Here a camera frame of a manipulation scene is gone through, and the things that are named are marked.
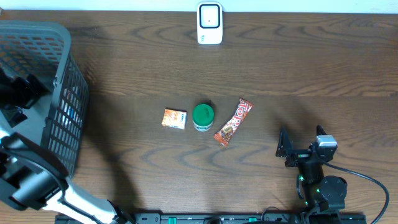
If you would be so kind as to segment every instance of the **white plug-in device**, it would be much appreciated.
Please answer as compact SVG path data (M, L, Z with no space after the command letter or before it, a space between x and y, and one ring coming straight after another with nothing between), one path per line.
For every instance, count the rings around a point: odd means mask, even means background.
M198 6L198 43L219 44L223 40L223 8L218 2Z

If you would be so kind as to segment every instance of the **red wrapper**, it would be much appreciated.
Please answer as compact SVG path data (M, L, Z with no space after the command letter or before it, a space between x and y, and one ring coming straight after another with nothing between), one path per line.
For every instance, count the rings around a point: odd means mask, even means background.
M229 140L231 140L237 128L253 107L253 104L247 100L240 98L239 101L240 103L235 111L235 115L224 125L223 128L221 128L219 132L214 135L214 138L223 146L228 146Z

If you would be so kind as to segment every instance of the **gray plastic basket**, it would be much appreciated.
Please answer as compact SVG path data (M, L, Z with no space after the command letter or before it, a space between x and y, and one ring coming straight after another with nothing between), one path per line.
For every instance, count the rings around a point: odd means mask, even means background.
M0 21L0 67L11 78L33 74L52 92L41 97L31 109L24 110L27 120L11 128L2 117L0 128L7 133L19 132L53 151L72 177L88 104L88 87L70 47L70 34L60 24Z

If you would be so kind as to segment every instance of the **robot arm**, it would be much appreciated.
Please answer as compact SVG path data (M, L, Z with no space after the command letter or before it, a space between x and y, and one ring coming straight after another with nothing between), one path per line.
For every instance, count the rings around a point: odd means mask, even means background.
M75 185L52 152L17 133L2 138L1 144L0 199L12 208L42 208L82 223L135 223L111 202Z

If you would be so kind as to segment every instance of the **candy bar wrapper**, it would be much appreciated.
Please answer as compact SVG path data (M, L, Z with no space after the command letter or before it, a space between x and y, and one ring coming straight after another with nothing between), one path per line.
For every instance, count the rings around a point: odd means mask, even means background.
M169 109L164 110L164 116L162 120L163 126L185 129L186 121L187 121L187 112L175 111Z
M229 140L231 140L233 134L236 132L243 119L248 115L248 112L253 107L253 104L244 100L239 99L238 108L235 111L235 115L228 121L219 132L214 135L214 138L219 141L223 146L228 146Z

